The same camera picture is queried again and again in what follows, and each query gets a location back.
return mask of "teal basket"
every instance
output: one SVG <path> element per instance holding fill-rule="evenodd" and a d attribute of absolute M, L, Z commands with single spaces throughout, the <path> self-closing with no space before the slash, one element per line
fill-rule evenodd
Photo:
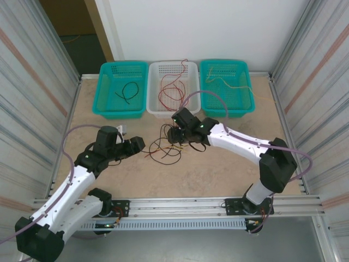
<path fill-rule="evenodd" d="M 229 117 L 242 117 L 255 110 L 251 80 L 247 64 L 236 60 L 205 60 L 200 64 L 201 90 L 219 95 L 228 107 Z M 225 110 L 219 100 L 201 93 L 201 108 L 209 117 L 224 117 Z"/>
<path fill-rule="evenodd" d="M 146 62 L 125 61 L 103 64 L 100 68 L 92 111 L 106 119 L 140 118 L 146 109 L 147 82 Z"/>

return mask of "white wall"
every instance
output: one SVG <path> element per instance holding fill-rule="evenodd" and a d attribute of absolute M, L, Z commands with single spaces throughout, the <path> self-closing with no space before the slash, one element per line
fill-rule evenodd
<path fill-rule="evenodd" d="M 115 60 L 245 60 L 271 70 L 308 0 L 96 0 Z"/>

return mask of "plastic basket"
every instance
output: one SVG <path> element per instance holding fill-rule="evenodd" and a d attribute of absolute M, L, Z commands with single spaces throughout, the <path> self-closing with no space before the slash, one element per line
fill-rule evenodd
<path fill-rule="evenodd" d="M 247 64 L 236 60 L 205 60 L 200 64 L 201 89 L 219 95 L 228 107 L 229 117 L 242 117 L 255 110 L 250 91 L 251 80 Z M 225 110 L 219 100 L 209 94 L 201 94 L 202 109 L 209 117 L 224 117 Z"/>
<path fill-rule="evenodd" d="M 200 90 L 200 83 L 198 80 L 197 65 L 194 62 L 183 62 L 185 65 L 185 71 L 180 76 L 180 80 L 185 87 L 186 98 L 189 94 Z M 168 111 L 162 103 L 159 101 L 158 95 L 161 90 L 160 83 L 164 75 L 167 74 L 180 74 L 183 71 L 181 61 L 171 62 L 157 62 L 152 63 L 149 66 L 148 77 L 148 93 L 147 93 L 147 111 L 153 114 L 157 118 L 171 118 L 175 111 Z M 175 80 L 177 76 L 168 75 L 163 79 L 163 87 L 170 84 Z M 166 90 L 166 94 L 173 99 L 180 99 L 180 94 L 177 90 Z M 180 106 L 180 100 L 175 101 L 167 96 L 162 97 L 163 103 L 172 109 L 178 109 Z M 196 114 L 201 109 L 200 96 L 193 96 L 189 99 L 188 104 L 185 106 L 192 114 Z"/>
<path fill-rule="evenodd" d="M 140 118 L 146 109 L 147 80 L 146 62 L 124 61 L 103 64 L 100 68 L 92 111 L 107 119 Z"/>

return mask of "dark floor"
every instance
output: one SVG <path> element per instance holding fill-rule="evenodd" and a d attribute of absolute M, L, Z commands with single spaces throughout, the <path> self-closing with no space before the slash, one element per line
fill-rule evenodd
<path fill-rule="evenodd" d="M 57 261 L 324 262 L 324 258 L 311 217 L 278 217 L 270 218 L 253 236 L 244 230 L 159 230 L 116 231 L 95 240 L 71 238 Z"/>
<path fill-rule="evenodd" d="M 60 37 L 80 75 L 99 74 L 105 57 L 96 34 Z"/>

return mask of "white basket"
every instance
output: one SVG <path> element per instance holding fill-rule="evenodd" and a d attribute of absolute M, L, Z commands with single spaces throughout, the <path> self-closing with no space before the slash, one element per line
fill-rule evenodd
<path fill-rule="evenodd" d="M 148 74 L 148 90 L 147 90 L 147 111 L 153 114 L 157 118 L 171 118 L 175 111 L 168 111 L 159 101 L 158 95 L 160 92 L 160 83 L 164 75 L 167 74 L 180 74 L 183 71 L 181 61 L 169 61 L 169 62 L 157 62 L 152 63 L 149 66 Z M 198 81 L 197 65 L 194 62 L 183 62 L 185 65 L 185 71 L 176 81 L 180 80 L 185 86 L 186 98 L 189 94 L 200 90 L 200 84 Z M 163 87 L 171 83 L 177 76 L 168 75 L 163 79 Z M 179 92 L 177 90 L 166 90 L 166 94 L 173 99 L 180 99 Z M 178 109 L 180 106 L 180 100 L 175 101 L 162 93 L 162 102 L 172 109 Z M 189 99 L 189 103 L 185 106 L 194 115 L 201 109 L 200 95 L 194 95 Z"/>

